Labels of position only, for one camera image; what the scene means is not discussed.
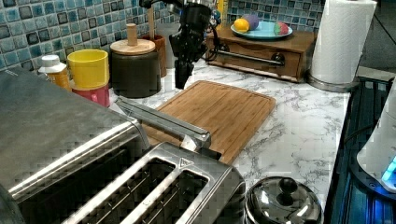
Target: kitchen counter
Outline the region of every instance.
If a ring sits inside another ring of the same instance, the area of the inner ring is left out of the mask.
[[[156,108],[180,90],[175,89],[174,70],[162,78],[163,88],[138,103]],[[250,188],[267,176],[289,176],[306,184],[318,196],[324,208],[347,112],[349,93],[318,90],[306,83],[291,83],[231,69],[195,64],[186,88],[197,80],[209,80],[276,99],[276,107],[247,143],[233,166]],[[114,104],[110,108],[122,113]]]

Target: orange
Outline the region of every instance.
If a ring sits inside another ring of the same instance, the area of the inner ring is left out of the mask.
[[[233,28],[235,28],[237,32],[246,33],[248,31],[248,27],[248,21],[245,19],[241,18],[233,22]]]

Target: blue light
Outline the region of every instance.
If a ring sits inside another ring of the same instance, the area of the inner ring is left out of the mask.
[[[390,165],[388,166],[387,171],[393,172],[396,169],[396,162],[391,162]]]
[[[383,180],[383,181],[388,181],[388,179],[390,178],[391,175],[392,175],[392,172],[386,171],[386,172],[382,175],[382,180]]]

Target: wooden cutting board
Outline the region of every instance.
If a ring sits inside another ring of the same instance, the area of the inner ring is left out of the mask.
[[[274,109],[276,100],[253,91],[197,81],[157,109],[209,131],[210,149],[231,164]],[[180,139],[144,125],[151,144]]]

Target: paper towel holder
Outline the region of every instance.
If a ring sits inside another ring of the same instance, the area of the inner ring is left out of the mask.
[[[306,71],[305,82],[323,91],[332,91],[332,92],[341,92],[341,93],[352,92],[356,90],[361,83],[358,77],[354,77],[353,80],[349,83],[334,84],[334,83],[324,82],[313,77],[311,75],[311,69],[308,69]]]

